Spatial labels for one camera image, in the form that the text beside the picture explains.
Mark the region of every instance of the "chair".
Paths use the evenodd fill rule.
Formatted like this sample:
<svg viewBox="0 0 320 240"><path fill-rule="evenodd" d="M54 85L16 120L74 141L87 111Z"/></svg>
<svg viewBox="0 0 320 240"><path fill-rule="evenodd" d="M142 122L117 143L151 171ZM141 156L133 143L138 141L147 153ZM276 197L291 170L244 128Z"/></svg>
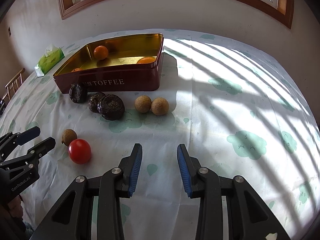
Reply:
<svg viewBox="0 0 320 240"><path fill-rule="evenodd" d="M5 95L3 96L2 100L4 100L6 97L9 98L9 101L11 100L12 96L10 94L10 91L13 90L13 95L15 94L15 92L18 90L19 87L21 87L22 83L23 83L23 79L22 79L22 74L26 71L25 68L23 68L22 70L20 70L10 81L8 84L6 84L5 88L7 90L7 92L5 93Z"/></svg>

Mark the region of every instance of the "red tomato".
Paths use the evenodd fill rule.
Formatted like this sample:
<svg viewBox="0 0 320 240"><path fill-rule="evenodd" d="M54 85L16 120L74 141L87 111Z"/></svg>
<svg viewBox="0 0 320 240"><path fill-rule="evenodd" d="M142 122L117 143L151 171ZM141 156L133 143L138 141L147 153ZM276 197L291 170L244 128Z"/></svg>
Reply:
<svg viewBox="0 0 320 240"><path fill-rule="evenodd" d="M91 158L91 147L87 141L83 139L76 139L70 143L68 153L70 159L74 163L84 164Z"/></svg>

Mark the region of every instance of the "human hand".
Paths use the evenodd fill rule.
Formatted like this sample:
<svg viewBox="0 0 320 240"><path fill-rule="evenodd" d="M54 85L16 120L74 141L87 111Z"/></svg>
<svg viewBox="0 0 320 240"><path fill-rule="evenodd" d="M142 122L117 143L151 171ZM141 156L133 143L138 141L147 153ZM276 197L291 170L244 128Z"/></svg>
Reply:
<svg viewBox="0 0 320 240"><path fill-rule="evenodd" d="M12 217L21 218L23 216L23 209L21 206L21 199L19 196L16 196L8 204L9 213Z"/></svg>

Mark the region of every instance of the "orange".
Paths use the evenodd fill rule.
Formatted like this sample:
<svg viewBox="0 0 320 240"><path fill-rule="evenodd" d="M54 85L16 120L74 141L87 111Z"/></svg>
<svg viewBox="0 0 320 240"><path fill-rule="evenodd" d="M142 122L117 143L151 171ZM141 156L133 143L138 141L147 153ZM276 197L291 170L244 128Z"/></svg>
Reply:
<svg viewBox="0 0 320 240"><path fill-rule="evenodd" d="M156 61L156 59L154 57L143 57L138 60L137 64L147 64L147 63L152 63L155 61Z"/></svg>
<svg viewBox="0 0 320 240"><path fill-rule="evenodd" d="M76 71L80 71L80 70L82 70L81 68L75 68L73 71L71 71L71 72L76 72Z"/></svg>
<svg viewBox="0 0 320 240"><path fill-rule="evenodd" d="M98 46L94 49L93 55L97 60L104 60L108 57L109 51L105 46Z"/></svg>

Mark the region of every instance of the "tablecloth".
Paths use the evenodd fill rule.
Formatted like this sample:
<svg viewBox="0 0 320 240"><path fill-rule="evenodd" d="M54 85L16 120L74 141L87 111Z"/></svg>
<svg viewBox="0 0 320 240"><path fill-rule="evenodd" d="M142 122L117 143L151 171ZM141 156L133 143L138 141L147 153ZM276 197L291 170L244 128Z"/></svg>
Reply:
<svg viewBox="0 0 320 240"><path fill-rule="evenodd" d="M52 75L83 45L136 33L164 34L161 84L152 92L112 92L125 105L120 121L108 122L87 103L74 104L61 94ZM57 142L40 160L40 179L22 193L25 217L34 228L76 176L104 174L141 143L136 192L121 199L125 238L194 239L199 199L189 199L183 189L176 151L184 143L190 156L218 175L244 176L292 239L305 233L319 211L319 130L299 88L273 57L229 38L171 29L107 33L55 45L65 59L44 77L33 72L0 119L0 135L35 125L41 129L9 158L49 136ZM168 114L141 117L134 109L140 95L166 98ZM90 143L88 164L68 157L60 143L65 129Z"/></svg>

